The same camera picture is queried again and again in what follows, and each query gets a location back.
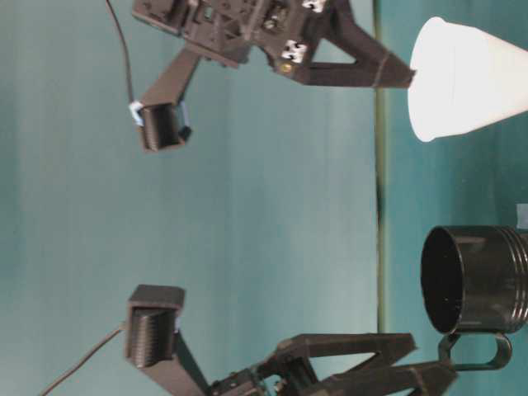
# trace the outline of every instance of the cable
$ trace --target cable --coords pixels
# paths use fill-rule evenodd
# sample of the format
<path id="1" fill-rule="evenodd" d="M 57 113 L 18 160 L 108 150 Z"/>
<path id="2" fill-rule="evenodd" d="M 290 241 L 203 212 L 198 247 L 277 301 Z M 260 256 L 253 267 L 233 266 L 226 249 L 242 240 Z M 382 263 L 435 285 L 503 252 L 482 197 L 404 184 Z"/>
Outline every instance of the cable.
<path id="1" fill-rule="evenodd" d="M 132 87 L 132 69 L 130 67 L 129 49 L 126 46 L 125 36 L 123 35 L 123 31 L 121 30 L 121 26 L 119 24 L 119 20 L 117 19 L 116 12 L 114 11 L 114 8 L 110 3 L 110 0 L 105 1 L 106 8 L 108 9 L 110 16 L 112 17 L 112 20 L 114 21 L 115 29 L 117 30 L 117 34 L 119 35 L 119 40 L 121 42 L 123 58 L 125 59 L 126 89 L 129 96 L 129 103 L 132 103 L 134 101 L 134 89 Z"/>
<path id="2" fill-rule="evenodd" d="M 58 379 L 51 383 L 46 389 L 39 393 L 39 396 L 46 396 L 55 389 L 57 385 L 66 380 L 71 374 L 79 370 L 97 351 L 99 351 L 107 342 L 114 338 L 117 334 L 123 331 L 124 324 L 120 324 L 118 328 L 114 329 L 111 333 L 107 334 L 102 340 L 100 340 L 82 359 L 71 369 L 65 371 Z"/>

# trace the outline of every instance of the gripper jaw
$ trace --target gripper jaw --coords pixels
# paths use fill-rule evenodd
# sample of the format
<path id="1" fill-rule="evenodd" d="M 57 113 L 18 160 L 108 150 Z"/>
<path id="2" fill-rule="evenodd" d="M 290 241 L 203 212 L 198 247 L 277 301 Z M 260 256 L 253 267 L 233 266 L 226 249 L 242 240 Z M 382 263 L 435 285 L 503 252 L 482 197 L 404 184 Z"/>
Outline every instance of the gripper jaw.
<path id="1" fill-rule="evenodd" d="M 275 352 L 259 365 L 262 378 L 280 375 L 290 369 L 292 361 L 302 360 L 311 372 L 309 358 L 360 353 L 374 355 L 351 370 L 392 365 L 414 351 L 411 334 L 301 334 L 279 343 Z"/>
<path id="2" fill-rule="evenodd" d="M 302 389 L 299 396 L 382 396 L 406 389 L 410 389 L 410 396 L 440 396 L 455 379 L 453 367 L 441 361 L 433 361 L 332 375 Z"/>

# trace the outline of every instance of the screw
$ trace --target screw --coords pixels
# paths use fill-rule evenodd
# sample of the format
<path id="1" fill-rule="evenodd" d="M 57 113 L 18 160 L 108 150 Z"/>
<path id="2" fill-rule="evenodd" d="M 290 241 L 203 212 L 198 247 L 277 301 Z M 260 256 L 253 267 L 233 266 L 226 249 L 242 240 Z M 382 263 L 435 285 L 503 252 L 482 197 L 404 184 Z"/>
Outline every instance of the screw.
<path id="1" fill-rule="evenodd" d="M 291 64 L 282 64 L 280 66 L 280 70 L 284 74 L 291 72 L 292 69 L 293 69 L 293 66 Z"/>

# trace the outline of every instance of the teal backdrop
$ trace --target teal backdrop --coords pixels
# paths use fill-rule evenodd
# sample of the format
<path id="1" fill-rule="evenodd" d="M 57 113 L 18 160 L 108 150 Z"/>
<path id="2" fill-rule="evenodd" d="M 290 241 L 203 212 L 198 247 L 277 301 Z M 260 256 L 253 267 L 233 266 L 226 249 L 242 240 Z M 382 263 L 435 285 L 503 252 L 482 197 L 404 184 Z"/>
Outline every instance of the teal backdrop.
<path id="1" fill-rule="evenodd" d="M 115 1 L 139 96 L 182 43 L 131 5 Z M 372 31 L 371 2 L 353 5 Z M 302 87 L 257 49 L 238 71 L 204 62 L 190 144 L 147 155 L 102 0 L 0 10 L 0 394 L 37 394 L 124 318 L 139 283 L 187 289 L 183 332 L 209 380 L 300 332 L 376 330 L 371 90 Z M 53 394 L 165 394 L 122 344 Z"/>
<path id="2" fill-rule="evenodd" d="M 377 6 L 381 39 L 406 61 L 421 27 L 433 16 L 476 26 L 528 49 L 528 3 L 522 0 L 379 0 Z M 429 323 L 420 290 L 423 242 L 436 225 L 516 226 L 516 205 L 528 202 L 528 115 L 424 144 L 411 129 L 406 92 L 381 92 L 379 103 L 382 328 L 412 331 L 420 350 L 409 361 L 436 359 L 441 335 Z M 527 332 L 524 328 L 511 337 L 514 354 L 505 369 L 462 373 L 450 394 L 526 394 Z M 493 344 L 491 337 L 464 340 L 455 359 L 486 361 L 493 356 Z"/>

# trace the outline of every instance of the black plastic cup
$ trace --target black plastic cup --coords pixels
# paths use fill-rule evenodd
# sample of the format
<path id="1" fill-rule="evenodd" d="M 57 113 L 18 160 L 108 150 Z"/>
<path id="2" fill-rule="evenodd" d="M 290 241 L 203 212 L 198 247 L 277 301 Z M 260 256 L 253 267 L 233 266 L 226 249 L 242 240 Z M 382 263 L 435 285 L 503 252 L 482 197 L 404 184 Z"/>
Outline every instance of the black plastic cup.
<path id="1" fill-rule="evenodd" d="M 422 251 L 422 293 L 438 332 L 441 360 L 465 334 L 492 334 L 497 353 L 488 363 L 458 371 L 497 370 L 512 357 L 506 333 L 528 319 L 528 243 L 509 227 L 435 227 Z"/>

